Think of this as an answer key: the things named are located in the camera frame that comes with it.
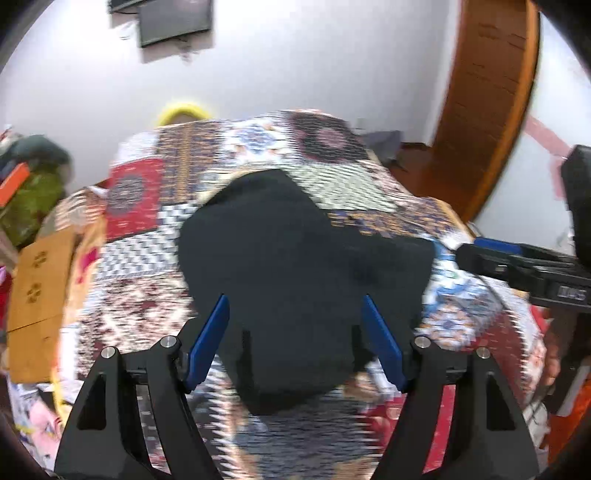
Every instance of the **pink stripe on wall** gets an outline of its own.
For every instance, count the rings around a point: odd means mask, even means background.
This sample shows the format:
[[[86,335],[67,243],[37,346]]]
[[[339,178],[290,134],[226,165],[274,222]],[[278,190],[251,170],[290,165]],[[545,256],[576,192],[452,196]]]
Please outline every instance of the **pink stripe on wall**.
[[[562,185],[562,178],[560,177],[560,166],[570,153],[572,148],[571,145],[568,145],[550,128],[529,114],[525,119],[523,131],[531,136],[542,147],[544,147],[552,156],[550,163],[550,176],[552,177],[554,195],[557,200],[564,200],[564,189]]]

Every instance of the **yellow round object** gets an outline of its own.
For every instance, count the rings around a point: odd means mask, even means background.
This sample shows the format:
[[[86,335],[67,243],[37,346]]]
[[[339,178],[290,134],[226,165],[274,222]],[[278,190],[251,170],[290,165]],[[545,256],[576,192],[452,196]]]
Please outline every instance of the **yellow round object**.
[[[157,126],[171,125],[174,123],[173,120],[180,115],[187,115],[195,120],[207,120],[212,117],[209,112],[194,103],[177,103],[164,109],[158,117]]]

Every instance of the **cardboard box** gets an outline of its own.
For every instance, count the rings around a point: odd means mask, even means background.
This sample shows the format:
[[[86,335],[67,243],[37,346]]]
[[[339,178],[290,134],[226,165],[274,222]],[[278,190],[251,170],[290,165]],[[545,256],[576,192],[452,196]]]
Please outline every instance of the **cardboard box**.
[[[50,380],[76,241],[66,228],[24,248],[18,259],[8,308],[11,380]]]

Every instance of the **wooden floor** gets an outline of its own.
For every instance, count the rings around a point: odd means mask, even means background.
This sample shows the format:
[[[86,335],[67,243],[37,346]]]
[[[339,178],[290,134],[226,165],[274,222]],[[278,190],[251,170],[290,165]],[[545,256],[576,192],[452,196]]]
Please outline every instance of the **wooden floor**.
[[[428,147],[406,147],[398,161],[408,172],[392,166],[390,172],[404,187],[418,197],[435,197],[449,203],[461,215],[469,200],[466,186],[437,164]]]

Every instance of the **black garment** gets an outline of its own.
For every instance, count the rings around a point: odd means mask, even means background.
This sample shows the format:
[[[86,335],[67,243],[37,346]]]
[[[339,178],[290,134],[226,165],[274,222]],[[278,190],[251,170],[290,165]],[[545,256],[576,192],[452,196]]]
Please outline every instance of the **black garment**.
[[[432,242],[337,228],[281,170],[233,181],[181,228],[178,261],[203,321],[222,293],[218,353],[255,414],[325,393],[363,368],[363,295],[387,322],[420,320]]]

